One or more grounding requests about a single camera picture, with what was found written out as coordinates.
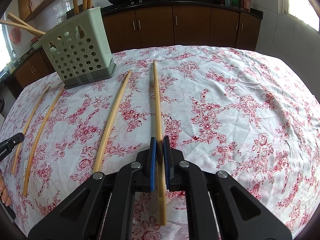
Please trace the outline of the person's hand at left edge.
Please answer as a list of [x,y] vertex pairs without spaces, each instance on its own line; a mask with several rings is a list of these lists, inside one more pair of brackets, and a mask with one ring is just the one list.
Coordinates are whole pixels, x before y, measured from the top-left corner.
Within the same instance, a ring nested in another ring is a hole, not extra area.
[[5,206],[10,206],[11,205],[11,199],[9,197],[8,189],[5,184],[3,174],[0,172],[0,195],[1,195],[1,202]]

